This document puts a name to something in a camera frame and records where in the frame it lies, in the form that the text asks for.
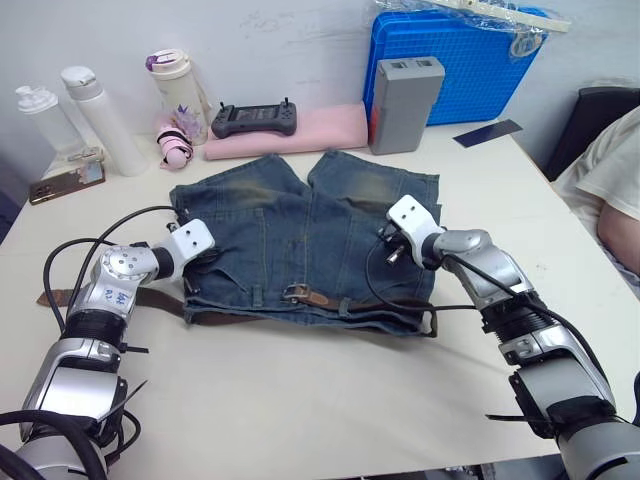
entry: person's arm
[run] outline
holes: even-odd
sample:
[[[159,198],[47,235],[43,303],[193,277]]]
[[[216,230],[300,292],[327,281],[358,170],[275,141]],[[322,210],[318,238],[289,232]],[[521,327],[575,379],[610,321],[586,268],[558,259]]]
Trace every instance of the person's arm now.
[[[598,220],[598,237],[620,263],[640,275],[640,221],[605,203]]]

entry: black cable tie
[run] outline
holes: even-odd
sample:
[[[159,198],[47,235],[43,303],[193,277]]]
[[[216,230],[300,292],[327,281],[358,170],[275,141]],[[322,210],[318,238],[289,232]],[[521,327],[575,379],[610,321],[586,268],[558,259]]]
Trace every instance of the black cable tie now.
[[[134,396],[136,393],[138,393],[138,392],[140,391],[140,389],[141,389],[142,387],[144,387],[144,386],[147,384],[147,382],[148,382],[148,381],[149,381],[149,380],[145,380],[145,381],[144,381],[144,382],[142,382],[140,385],[138,385],[136,388],[134,388],[134,389],[133,389],[133,391],[132,391],[129,395],[127,395],[127,397],[126,397],[124,400],[122,400],[121,402],[119,402],[119,403],[115,404],[114,406],[112,406],[112,407],[111,407],[111,410],[109,410],[107,413],[105,413],[104,415],[102,415],[100,418],[96,419],[96,422],[98,422],[98,423],[102,423],[102,422],[103,422],[103,421],[105,421],[107,418],[109,418],[111,415],[113,415],[115,412],[117,412],[118,410],[120,410],[120,408],[124,407],[124,406],[127,404],[127,402],[128,402],[129,400],[131,400],[131,398],[133,398],[133,396]]]
[[[120,350],[120,353],[149,353],[149,349],[146,347],[134,347],[126,342],[122,342],[118,347],[118,350]]]
[[[535,417],[525,417],[524,415],[493,415],[490,413],[485,414],[489,420],[497,420],[499,422],[528,422],[528,423],[546,423],[551,422]]]

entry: jeans pocket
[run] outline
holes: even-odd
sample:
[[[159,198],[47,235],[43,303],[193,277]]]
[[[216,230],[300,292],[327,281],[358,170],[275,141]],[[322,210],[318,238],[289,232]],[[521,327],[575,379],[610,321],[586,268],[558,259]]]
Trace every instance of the jeans pocket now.
[[[378,302],[367,286],[367,268],[373,287],[389,300],[413,298],[418,293],[425,271],[413,263],[409,253],[402,255],[393,267],[385,261],[391,249],[379,241],[378,232],[386,223],[384,218],[351,216],[336,285],[339,297],[349,297],[359,302]]]
[[[211,303],[251,308],[266,290],[266,227],[261,208],[200,215],[216,242],[206,263],[188,267],[192,293]]]

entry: gray battery pack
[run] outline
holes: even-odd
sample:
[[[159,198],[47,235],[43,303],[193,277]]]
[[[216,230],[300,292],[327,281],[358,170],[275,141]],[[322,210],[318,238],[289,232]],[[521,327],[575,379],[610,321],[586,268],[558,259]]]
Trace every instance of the gray battery pack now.
[[[418,148],[443,79],[444,67],[435,57],[378,61],[369,120],[373,153],[412,152]]]

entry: belt buckle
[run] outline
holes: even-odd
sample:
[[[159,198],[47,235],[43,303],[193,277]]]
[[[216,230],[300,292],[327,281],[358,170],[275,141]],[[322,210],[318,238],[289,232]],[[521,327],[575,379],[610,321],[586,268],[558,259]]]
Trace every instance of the belt buckle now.
[[[308,298],[310,293],[311,289],[306,283],[294,283],[284,289],[282,299],[289,300],[291,303],[298,303],[300,298]]]

